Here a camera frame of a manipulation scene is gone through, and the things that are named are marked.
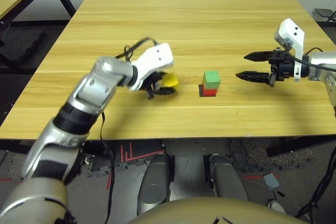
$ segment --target stacked blocks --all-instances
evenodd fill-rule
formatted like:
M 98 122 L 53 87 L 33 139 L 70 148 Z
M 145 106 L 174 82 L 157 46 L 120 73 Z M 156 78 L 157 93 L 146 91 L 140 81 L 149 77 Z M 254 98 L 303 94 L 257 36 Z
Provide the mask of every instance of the stacked blocks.
M 218 71 L 204 71 L 202 92 L 204 97 L 216 96 L 220 84 Z

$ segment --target green cube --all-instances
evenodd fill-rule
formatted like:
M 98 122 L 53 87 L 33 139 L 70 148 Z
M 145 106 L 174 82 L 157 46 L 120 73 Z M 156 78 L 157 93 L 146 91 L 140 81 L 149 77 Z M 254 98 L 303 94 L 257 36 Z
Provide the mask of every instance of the green cube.
M 203 85 L 205 89 L 218 89 L 220 84 L 220 76 L 218 71 L 204 71 Z

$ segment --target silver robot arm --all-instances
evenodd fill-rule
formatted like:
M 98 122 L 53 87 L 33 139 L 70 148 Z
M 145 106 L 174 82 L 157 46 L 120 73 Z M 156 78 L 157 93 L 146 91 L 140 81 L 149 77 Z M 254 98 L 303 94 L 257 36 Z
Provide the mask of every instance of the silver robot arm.
M 147 49 L 134 62 L 99 58 L 33 144 L 22 169 L 24 182 L 8 197 L 0 220 L 54 223 L 58 218 L 66 218 L 65 184 L 78 174 L 81 147 L 116 88 L 139 90 L 150 74 L 172 64 L 173 55 L 167 43 Z
M 300 81 L 301 77 L 321 81 L 327 88 L 330 103 L 336 113 L 336 52 L 305 55 L 303 53 L 305 32 L 290 18 L 281 23 L 274 39 L 285 50 L 277 48 L 273 51 L 257 51 L 244 57 L 251 61 L 268 61 L 271 64 L 270 74 L 243 71 L 236 76 L 246 81 L 266 83 L 271 87 L 274 87 L 276 81 L 284 81 L 290 77 L 294 77 L 295 81 Z M 291 49 L 295 50 L 294 56 L 289 52 Z

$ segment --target wooden table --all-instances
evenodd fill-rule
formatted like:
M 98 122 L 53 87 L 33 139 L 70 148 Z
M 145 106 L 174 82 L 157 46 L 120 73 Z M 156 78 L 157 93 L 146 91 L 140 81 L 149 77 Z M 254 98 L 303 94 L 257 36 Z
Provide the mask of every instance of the wooden table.
M 36 139 L 78 80 L 100 56 L 115 56 L 144 36 L 168 42 L 177 95 L 147 100 L 119 88 L 106 108 L 106 139 L 335 134 L 323 83 L 293 79 L 274 88 L 235 77 L 269 71 L 243 57 L 278 46 L 273 35 L 285 18 L 305 32 L 305 50 L 335 45 L 296 0 L 85 0 L 32 77 L 0 129 L 1 138 Z M 144 45 L 135 52 L 141 54 Z M 218 70 L 217 97 L 200 98 L 205 70 Z M 101 120 L 89 139 L 98 139 Z

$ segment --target red cube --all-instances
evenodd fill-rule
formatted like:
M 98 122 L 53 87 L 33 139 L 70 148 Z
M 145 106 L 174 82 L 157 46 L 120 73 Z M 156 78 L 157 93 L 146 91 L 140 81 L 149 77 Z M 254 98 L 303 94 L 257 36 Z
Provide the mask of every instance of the red cube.
M 202 92 L 205 97 L 214 97 L 216 96 L 217 89 L 205 89 L 204 84 L 202 84 Z

